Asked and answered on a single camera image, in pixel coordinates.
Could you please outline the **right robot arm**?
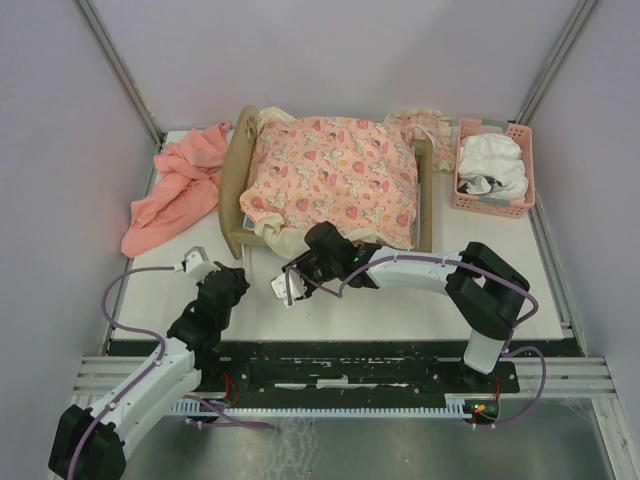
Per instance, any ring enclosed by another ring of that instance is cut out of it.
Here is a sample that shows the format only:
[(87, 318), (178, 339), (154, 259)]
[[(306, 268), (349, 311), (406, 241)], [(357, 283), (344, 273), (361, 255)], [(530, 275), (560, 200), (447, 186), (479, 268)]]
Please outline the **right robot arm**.
[(479, 242), (449, 254), (407, 252), (374, 243), (356, 244), (329, 222), (304, 236), (308, 250), (271, 281), (285, 306), (316, 290), (337, 298), (346, 288), (410, 288), (447, 296), (471, 328), (459, 379), (481, 391), (495, 379), (495, 367), (517, 326), (539, 308), (530, 284), (515, 268)]

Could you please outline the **wooden striped pet bed frame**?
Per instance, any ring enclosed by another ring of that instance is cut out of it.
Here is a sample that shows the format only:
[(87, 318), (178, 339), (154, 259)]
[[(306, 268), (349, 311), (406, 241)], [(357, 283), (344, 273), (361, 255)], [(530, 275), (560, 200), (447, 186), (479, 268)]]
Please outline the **wooden striped pet bed frame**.
[[(221, 170), (218, 219), (224, 240), (236, 260), (243, 258), (244, 246), (264, 246), (266, 242), (246, 228), (240, 208), (240, 196), (246, 191), (255, 142), (258, 136), (259, 109), (245, 106), (235, 123), (233, 135)], [(415, 249), (433, 250), (433, 143), (430, 139), (413, 140), (419, 176), (419, 220), (413, 228), (417, 235)]]

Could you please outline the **pink unicorn print mattress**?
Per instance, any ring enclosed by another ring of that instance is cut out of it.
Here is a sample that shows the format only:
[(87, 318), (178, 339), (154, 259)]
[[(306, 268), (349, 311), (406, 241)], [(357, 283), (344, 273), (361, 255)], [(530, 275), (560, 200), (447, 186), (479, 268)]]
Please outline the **pink unicorn print mattress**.
[(260, 111), (247, 186), (239, 197), (256, 236), (278, 255), (307, 250), (329, 222), (348, 240), (413, 247), (418, 164), (398, 126), (363, 118), (295, 118)]

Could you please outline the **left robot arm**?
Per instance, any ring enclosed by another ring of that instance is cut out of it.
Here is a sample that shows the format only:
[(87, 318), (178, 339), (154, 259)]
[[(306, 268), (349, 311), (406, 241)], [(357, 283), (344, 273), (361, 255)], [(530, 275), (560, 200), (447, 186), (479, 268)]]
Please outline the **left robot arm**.
[(221, 378), (217, 346), (231, 311), (249, 289), (242, 268), (219, 262), (150, 356), (88, 407), (61, 415), (48, 468), (64, 479), (119, 479), (136, 447), (158, 421), (196, 388)]

